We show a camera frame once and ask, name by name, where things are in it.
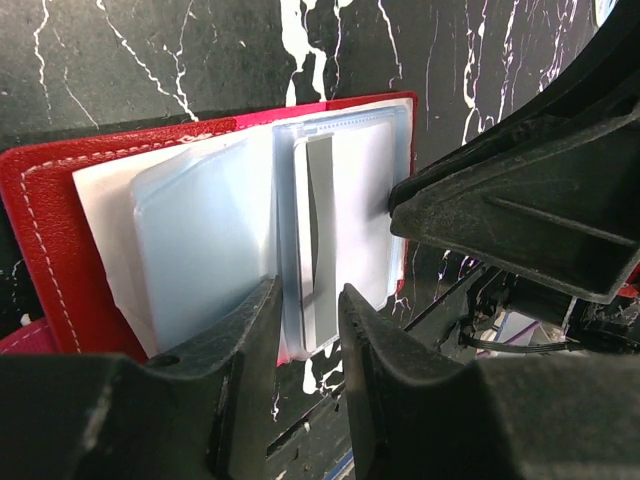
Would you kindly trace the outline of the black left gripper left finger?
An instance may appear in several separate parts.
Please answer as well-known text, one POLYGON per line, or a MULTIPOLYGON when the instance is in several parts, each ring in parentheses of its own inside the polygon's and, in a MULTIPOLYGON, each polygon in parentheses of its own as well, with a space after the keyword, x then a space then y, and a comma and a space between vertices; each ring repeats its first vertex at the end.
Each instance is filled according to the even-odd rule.
POLYGON ((260 479, 282 311, 278 278, 181 345, 1 359, 5 479, 260 479))

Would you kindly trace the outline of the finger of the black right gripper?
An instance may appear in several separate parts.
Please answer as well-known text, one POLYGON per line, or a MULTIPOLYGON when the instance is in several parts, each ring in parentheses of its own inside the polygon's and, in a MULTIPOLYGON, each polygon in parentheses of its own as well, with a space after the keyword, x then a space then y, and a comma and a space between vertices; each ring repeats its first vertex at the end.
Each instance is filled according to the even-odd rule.
POLYGON ((639 108, 524 124, 398 184, 394 234, 609 302, 639 261, 639 108))
POLYGON ((505 150, 536 127, 633 114, 639 102, 639 3, 619 1, 575 59, 542 92, 464 150, 505 150))

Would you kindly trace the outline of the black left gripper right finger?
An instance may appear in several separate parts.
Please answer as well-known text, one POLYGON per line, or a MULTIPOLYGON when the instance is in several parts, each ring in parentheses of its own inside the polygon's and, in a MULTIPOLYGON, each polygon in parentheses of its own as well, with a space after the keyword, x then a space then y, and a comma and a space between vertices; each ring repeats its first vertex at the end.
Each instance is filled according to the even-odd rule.
POLYGON ((635 479, 635 356, 456 363, 340 294, 347 411, 359 479, 635 479))

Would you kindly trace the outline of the red leather card holder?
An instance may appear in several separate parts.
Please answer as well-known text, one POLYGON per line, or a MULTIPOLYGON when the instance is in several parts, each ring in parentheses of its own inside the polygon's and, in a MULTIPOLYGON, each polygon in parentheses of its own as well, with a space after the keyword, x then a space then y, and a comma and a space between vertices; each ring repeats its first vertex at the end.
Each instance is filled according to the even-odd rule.
POLYGON ((5 151, 2 202, 58 351, 149 359, 273 276, 280 361, 324 349, 338 330, 313 353, 303 345, 294 148, 390 128, 393 296, 407 243, 390 231, 388 199, 414 168, 416 105, 411 92, 368 95, 5 151))

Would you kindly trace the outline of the white magnetic stripe card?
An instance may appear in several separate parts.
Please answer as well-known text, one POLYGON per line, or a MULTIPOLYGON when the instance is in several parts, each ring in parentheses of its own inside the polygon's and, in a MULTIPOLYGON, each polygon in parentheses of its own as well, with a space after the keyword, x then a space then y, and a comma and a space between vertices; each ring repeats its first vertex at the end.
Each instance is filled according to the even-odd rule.
POLYGON ((354 286, 375 308, 396 289, 387 197, 394 179, 389 127, 307 137, 294 148, 303 345, 337 335, 338 296, 354 286))

